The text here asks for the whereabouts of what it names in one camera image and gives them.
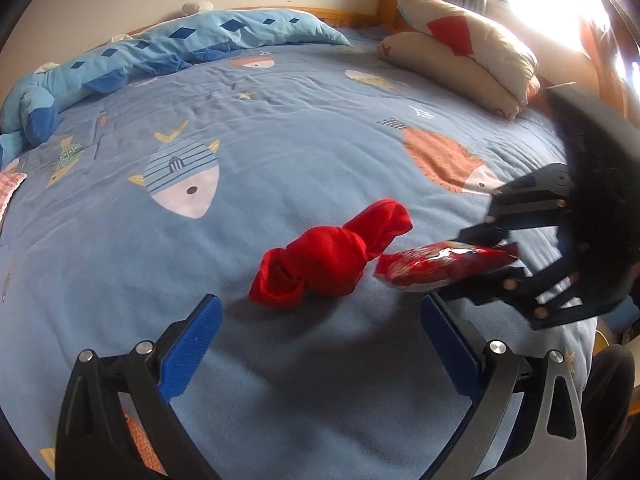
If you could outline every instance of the dark pants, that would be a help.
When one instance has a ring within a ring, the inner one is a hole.
[[[593,357],[591,373],[582,394],[589,480],[639,477],[640,424],[635,424],[620,445],[634,376],[634,358],[623,346],[610,346]]]

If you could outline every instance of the knotted red cloth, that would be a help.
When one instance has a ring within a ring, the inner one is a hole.
[[[412,227],[406,208],[391,199],[371,204],[342,227],[312,227],[285,249],[264,253],[249,300],[285,310],[298,306],[306,286],[322,296],[351,294],[367,262]]]

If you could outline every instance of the bed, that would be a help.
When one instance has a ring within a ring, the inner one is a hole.
[[[562,142],[535,110],[509,123],[381,60],[387,28],[340,31],[349,44],[276,44],[132,78],[64,110],[12,165],[28,177],[0,237],[0,406],[49,478],[78,352],[155,340],[206,293],[223,301],[222,328],[172,406],[223,478],[414,479],[456,429],[468,400],[422,332],[419,294],[370,265],[353,294],[276,312],[247,298],[258,263],[387,197],[414,224],[390,250],[452,238],[481,221],[492,187],[562,162]],[[531,272],[559,256],[552,230],[514,238]],[[560,349],[584,387],[595,320],[533,332],[501,303],[451,307],[516,352]]]

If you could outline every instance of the white pillow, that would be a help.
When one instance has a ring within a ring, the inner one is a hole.
[[[442,0],[398,0],[398,9],[413,28],[448,44],[457,56],[476,60],[519,104],[527,105],[538,61],[510,30]]]
[[[385,38],[378,45],[378,55],[434,80],[508,121],[513,121],[525,108],[473,59],[457,56],[448,45],[421,32],[400,32]],[[535,76],[533,80],[540,88]]]
[[[182,12],[187,16],[207,12],[208,10],[213,10],[213,4],[209,0],[195,0],[194,2],[187,2],[182,6]]]

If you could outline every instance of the plastic wrapper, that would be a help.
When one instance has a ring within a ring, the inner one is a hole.
[[[446,241],[394,254],[383,254],[375,276],[389,286],[426,292],[473,274],[507,266],[518,259],[518,245],[480,247]]]

